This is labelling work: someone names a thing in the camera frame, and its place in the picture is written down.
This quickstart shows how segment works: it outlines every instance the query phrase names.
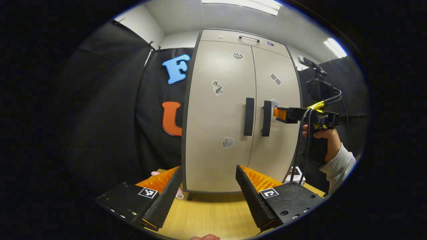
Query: ceiling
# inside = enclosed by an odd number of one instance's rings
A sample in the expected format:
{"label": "ceiling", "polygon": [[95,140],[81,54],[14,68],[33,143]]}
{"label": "ceiling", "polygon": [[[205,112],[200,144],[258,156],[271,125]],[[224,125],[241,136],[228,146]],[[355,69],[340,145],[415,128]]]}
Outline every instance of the ceiling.
{"label": "ceiling", "polygon": [[290,6],[277,16],[226,4],[202,4],[201,0],[151,0],[146,8],[166,35],[221,28],[254,33],[298,48],[321,62],[337,56],[323,42],[331,35]]}

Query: hand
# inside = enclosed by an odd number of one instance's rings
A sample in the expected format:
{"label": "hand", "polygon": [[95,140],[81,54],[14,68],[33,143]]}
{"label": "hand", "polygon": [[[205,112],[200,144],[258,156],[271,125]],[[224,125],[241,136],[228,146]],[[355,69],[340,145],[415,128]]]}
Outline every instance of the hand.
{"label": "hand", "polygon": [[[303,128],[304,130],[308,130],[308,125],[304,125]],[[302,132],[302,135],[306,137],[307,132]],[[336,129],[322,129],[314,133],[314,137],[326,138],[328,140],[328,151],[326,152],[325,162],[328,163],[334,159],[341,148],[341,140],[339,139]]]}
{"label": "hand", "polygon": [[220,240],[220,238],[216,237],[215,235],[208,234],[204,237],[192,237],[190,240]]}

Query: beige cabinet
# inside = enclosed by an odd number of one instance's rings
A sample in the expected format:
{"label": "beige cabinet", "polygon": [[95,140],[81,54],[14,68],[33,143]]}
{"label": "beige cabinet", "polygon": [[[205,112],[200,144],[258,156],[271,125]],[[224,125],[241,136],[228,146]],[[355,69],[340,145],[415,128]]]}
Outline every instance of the beige cabinet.
{"label": "beige cabinet", "polygon": [[[243,35],[260,41],[246,43],[245,37],[239,38]],[[184,190],[238,192],[236,165],[283,181],[294,156],[298,124],[276,121],[272,106],[269,111],[263,107],[272,100],[280,107],[301,107],[286,47],[247,33],[208,29],[193,55],[184,103]],[[268,136],[261,134],[265,112],[271,120]]]}

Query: wooden table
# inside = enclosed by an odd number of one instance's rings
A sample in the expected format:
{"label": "wooden table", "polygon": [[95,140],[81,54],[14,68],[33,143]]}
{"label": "wooden table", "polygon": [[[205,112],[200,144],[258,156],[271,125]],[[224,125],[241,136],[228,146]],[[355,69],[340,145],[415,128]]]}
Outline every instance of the wooden table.
{"label": "wooden table", "polygon": [[[308,184],[304,184],[304,186],[319,196],[325,194],[313,187],[309,188]],[[184,192],[183,199],[175,198],[173,200],[158,234],[178,240],[189,240],[191,237],[203,237],[207,234],[213,234],[220,237],[221,240],[240,240],[260,233],[243,193],[198,193],[191,201],[188,201],[187,198],[188,193]]]}

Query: sleeve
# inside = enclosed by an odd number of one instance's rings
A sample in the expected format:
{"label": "sleeve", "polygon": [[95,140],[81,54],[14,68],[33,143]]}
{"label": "sleeve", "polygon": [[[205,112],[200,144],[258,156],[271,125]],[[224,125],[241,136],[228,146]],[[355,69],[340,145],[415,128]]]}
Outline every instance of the sleeve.
{"label": "sleeve", "polygon": [[332,194],[342,184],[355,165],[356,158],[341,143],[335,158],[320,168],[320,171],[326,173],[326,179],[329,181],[328,194]]}

